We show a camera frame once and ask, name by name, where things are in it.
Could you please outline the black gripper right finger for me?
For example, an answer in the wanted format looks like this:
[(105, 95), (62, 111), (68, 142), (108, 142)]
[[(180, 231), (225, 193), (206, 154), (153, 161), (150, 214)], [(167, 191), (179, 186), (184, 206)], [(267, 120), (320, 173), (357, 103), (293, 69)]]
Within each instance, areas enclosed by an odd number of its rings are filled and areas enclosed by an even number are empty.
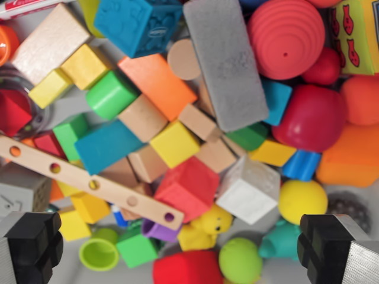
[(311, 283), (378, 283), (378, 241), (348, 215), (307, 215), (300, 221), (298, 259)]

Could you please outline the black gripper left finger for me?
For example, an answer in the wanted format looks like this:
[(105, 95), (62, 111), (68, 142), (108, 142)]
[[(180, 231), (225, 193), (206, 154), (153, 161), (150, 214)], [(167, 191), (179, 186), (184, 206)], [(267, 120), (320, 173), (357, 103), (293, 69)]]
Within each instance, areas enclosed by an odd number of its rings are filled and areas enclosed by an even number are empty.
[(10, 212), (1, 221), (1, 283), (48, 283), (63, 254), (57, 212)]

